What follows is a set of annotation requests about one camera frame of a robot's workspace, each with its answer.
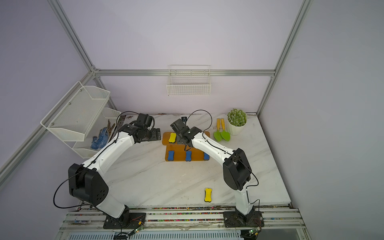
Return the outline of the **yellow eraser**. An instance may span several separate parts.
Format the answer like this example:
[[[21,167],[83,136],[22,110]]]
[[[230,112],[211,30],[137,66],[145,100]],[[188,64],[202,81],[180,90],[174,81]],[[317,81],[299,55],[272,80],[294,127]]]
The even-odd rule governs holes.
[[[204,202],[206,202],[206,203],[212,202],[212,189],[211,188],[205,188]]]
[[[170,144],[175,144],[176,143],[176,138],[177,138],[176,133],[170,133],[169,143]]]

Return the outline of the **blue eraser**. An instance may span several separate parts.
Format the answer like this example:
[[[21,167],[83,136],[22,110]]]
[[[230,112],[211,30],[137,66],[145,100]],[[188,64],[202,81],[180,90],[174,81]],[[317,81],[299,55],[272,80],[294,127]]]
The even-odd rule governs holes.
[[[168,162],[173,162],[174,161],[174,156],[175,156],[175,152],[174,151],[168,151],[167,161]]]
[[[186,162],[191,162],[192,161],[192,152],[191,151],[186,151]]]
[[[208,161],[210,159],[210,156],[207,153],[204,153],[204,161]]]

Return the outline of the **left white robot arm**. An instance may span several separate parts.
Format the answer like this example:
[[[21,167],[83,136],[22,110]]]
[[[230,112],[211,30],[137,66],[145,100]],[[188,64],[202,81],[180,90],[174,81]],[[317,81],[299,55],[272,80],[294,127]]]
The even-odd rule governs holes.
[[[161,140],[159,128],[140,128],[125,124],[107,146],[83,164],[73,164],[69,170],[69,193],[87,202],[112,218],[118,219],[128,211],[109,191],[104,176],[113,163],[130,147],[141,142]]]

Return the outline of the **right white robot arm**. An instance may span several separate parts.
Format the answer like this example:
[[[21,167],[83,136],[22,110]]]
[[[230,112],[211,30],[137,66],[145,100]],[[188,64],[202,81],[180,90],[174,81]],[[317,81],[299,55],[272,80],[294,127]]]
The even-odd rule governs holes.
[[[177,143],[187,145],[208,154],[223,167],[223,178],[229,188],[235,191],[236,211],[247,216],[253,211],[247,187],[250,185],[252,168],[245,152],[227,148],[209,138],[197,127],[189,128],[181,119],[171,124]]]

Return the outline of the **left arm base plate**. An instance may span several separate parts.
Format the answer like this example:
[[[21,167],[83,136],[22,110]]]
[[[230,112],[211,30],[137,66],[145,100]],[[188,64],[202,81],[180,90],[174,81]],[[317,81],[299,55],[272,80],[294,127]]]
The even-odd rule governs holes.
[[[136,229],[144,224],[146,215],[146,213],[125,213],[118,219],[107,216],[103,229]]]

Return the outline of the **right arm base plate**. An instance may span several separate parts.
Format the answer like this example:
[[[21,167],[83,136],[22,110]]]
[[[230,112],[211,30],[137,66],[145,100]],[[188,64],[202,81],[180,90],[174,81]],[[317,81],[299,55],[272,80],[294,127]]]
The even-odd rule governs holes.
[[[242,215],[237,211],[224,212],[223,218],[226,228],[263,228],[265,226],[264,218],[260,211],[251,211],[247,215]]]

